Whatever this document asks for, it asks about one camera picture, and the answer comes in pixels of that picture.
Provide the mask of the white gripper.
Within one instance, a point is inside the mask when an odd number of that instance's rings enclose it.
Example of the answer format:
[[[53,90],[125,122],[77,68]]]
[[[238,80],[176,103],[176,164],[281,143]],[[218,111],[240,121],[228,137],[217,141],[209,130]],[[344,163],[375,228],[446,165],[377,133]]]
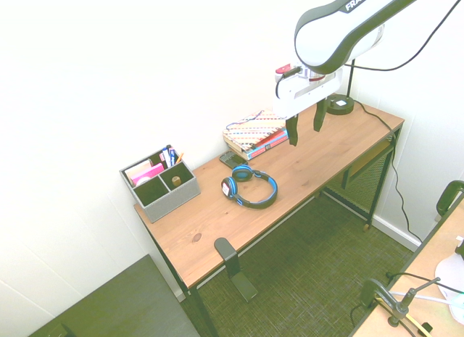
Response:
[[[286,119],[286,130],[292,146],[298,143],[298,114],[313,104],[316,104],[313,129],[320,131],[327,112],[326,97],[339,90],[342,75],[342,70],[327,75],[317,74],[312,70],[300,70],[283,79],[282,74],[275,74],[278,96],[274,99],[273,112]]]

